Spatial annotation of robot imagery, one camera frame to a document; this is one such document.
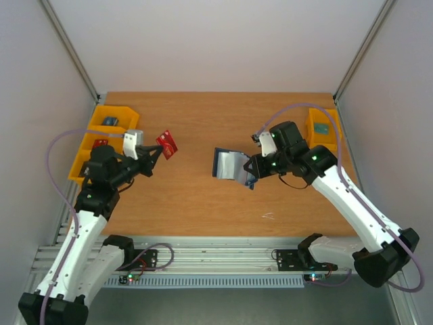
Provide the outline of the red credit card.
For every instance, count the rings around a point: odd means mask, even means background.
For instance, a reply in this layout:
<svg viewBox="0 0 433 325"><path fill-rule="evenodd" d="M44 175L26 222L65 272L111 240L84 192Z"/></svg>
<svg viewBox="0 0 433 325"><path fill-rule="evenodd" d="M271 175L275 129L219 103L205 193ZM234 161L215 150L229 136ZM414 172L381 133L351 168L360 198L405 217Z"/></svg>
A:
<svg viewBox="0 0 433 325"><path fill-rule="evenodd" d="M178 147L169 130L164 131L156 138L156 143L163 147L163 155L165 159L170 159L177 151Z"/></svg>

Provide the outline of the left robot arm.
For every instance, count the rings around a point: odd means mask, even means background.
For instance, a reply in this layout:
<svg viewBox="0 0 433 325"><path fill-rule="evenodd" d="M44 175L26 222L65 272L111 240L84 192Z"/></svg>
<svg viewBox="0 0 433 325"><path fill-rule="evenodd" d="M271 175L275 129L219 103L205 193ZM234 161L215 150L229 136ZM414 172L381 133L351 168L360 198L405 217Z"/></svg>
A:
<svg viewBox="0 0 433 325"><path fill-rule="evenodd" d="M135 146L127 156L109 145L92 149L66 239L36 290L23 293L18 302L27 324L85 324L105 281L116 270L134 266L133 240L119 235L106 238L96 258L87 260L120 199L119 188L138 174L152 176L162 151L162 146Z"/></svg>

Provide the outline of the blue card holder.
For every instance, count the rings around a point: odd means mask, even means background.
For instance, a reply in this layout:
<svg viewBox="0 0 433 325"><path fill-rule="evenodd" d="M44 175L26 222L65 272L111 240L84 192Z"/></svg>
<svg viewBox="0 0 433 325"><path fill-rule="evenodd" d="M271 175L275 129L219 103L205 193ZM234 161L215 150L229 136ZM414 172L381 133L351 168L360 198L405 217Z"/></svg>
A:
<svg viewBox="0 0 433 325"><path fill-rule="evenodd" d="M250 156L243 152L215 148L212 176L217 179L236 181L249 190L253 190L258 179L244 170L244 165L249 160Z"/></svg>

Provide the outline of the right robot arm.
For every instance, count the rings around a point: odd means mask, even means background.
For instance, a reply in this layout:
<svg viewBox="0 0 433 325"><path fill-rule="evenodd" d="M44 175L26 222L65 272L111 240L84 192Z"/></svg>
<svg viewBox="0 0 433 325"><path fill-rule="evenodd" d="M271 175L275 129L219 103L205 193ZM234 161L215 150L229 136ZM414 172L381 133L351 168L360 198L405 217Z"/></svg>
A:
<svg viewBox="0 0 433 325"><path fill-rule="evenodd" d="M244 170L257 179L291 173L328 199L357 234L355 240L336 240L312 234L298 245L302 266L319 263L353 269L370 286L379 288L410 260L419 243L411 227L401 228L376 208L350 180L337 157L325 146L309 148L292 121L252 136L261 152Z"/></svg>

